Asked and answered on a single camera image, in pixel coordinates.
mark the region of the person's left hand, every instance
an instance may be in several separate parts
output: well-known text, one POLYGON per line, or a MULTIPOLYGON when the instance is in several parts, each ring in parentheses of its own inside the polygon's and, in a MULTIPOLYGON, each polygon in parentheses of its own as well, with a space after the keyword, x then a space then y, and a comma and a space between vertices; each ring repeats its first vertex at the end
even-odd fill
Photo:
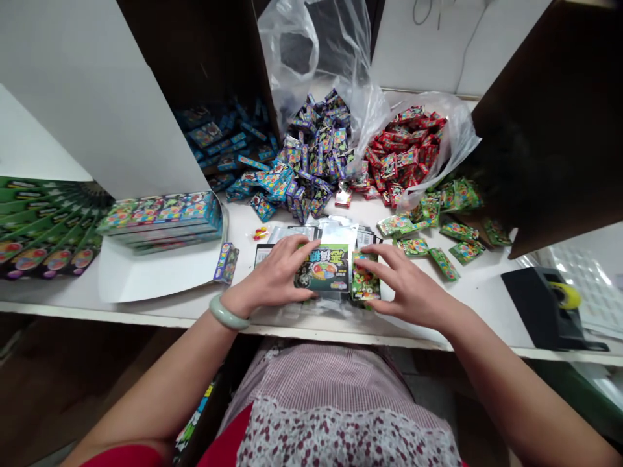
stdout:
POLYGON ((316 296, 307 289, 294 287, 294 274, 320 240, 309 241, 305 235, 291 235, 275 244, 271 253, 241 283, 230 287, 221 303, 241 318, 261 306, 279 306, 303 302, 316 296))

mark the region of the yellow tape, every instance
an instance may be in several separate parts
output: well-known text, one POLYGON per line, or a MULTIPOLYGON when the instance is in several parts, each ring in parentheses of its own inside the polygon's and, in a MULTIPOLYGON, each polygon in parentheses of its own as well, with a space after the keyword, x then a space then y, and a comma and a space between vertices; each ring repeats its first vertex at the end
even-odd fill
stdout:
POLYGON ((574 287, 559 282, 550 282, 550 286, 563 296, 560 300, 560 308, 575 309, 582 303, 582 296, 574 287))

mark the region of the jade bangle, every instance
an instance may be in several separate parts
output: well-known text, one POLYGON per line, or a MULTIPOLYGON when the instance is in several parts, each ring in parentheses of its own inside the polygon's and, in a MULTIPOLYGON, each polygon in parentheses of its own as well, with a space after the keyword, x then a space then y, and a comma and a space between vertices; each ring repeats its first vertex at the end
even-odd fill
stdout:
POLYGON ((249 320, 237 317, 231 311, 223 306, 221 303, 221 295, 218 294, 210 300, 210 311, 216 318, 216 321, 221 323, 224 327, 232 329, 234 331, 242 331, 249 327, 249 320))

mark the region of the white table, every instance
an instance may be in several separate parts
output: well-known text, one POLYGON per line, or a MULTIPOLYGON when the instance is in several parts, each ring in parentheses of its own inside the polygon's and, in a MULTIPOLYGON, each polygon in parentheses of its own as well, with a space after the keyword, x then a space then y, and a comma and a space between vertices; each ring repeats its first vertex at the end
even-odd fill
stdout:
MULTIPOLYGON (((230 213, 228 239, 240 249, 234 275, 234 283, 238 283, 253 268, 257 242, 251 237, 262 223, 250 206, 239 203, 226 206, 230 213)), ((357 194, 350 209, 336 208, 332 200, 325 213, 347 215, 369 226, 391 215, 380 200, 365 201, 357 194)), ((288 212, 280 210, 267 224, 294 225, 294 222, 288 212)), ((445 252, 456 244, 454 240, 441 235, 438 229, 425 230, 422 236, 430 246, 441 247, 445 252)), ((0 311, 187 328, 206 310, 214 294, 223 289, 220 285, 210 284, 154 300, 104 303, 98 294, 98 259, 81 278, 0 281, 0 311)), ((623 366, 623 343, 618 341, 606 341, 611 347, 610 353, 536 349, 502 283, 502 273, 519 268, 515 261, 506 259, 503 251, 487 251, 465 267, 454 261, 454 258, 450 259, 462 275, 462 279, 454 283, 443 281, 441 273, 430 259, 418 258, 414 261, 456 298, 476 310, 518 355, 623 366)), ((293 315, 264 309, 254 314, 252 326, 246 332, 319 341, 452 350, 449 343, 440 339, 440 335, 434 331, 420 328, 414 335, 368 312, 346 318, 337 313, 319 315, 308 311, 293 315)))

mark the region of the plastic bag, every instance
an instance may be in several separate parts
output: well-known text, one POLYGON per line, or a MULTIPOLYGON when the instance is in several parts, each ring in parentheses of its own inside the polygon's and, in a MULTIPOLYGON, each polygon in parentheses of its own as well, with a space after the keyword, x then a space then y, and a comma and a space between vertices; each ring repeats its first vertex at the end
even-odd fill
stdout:
MULTIPOLYGON (((279 129, 305 103, 335 88, 350 108, 350 146, 368 120, 389 111, 370 78, 371 29, 365 0, 271 0, 258 20, 279 129)), ((362 153, 347 169, 361 166, 362 153)))
POLYGON ((476 135, 472 114, 467 105, 458 97, 440 92, 421 94, 385 92, 388 111, 384 115, 375 115, 366 121, 361 132, 361 142, 355 153, 363 157, 363 152, 370 140, 385 129, 387 124, 400 112, 412 106, 424 106, 427 112, 437 112, 448 119, 441 138, 439 155, 423 182, 405 190, 399 211, 413 209, 422 198, 426 188, 436 184, 454 170, 478 146, 481 138, 476 135))

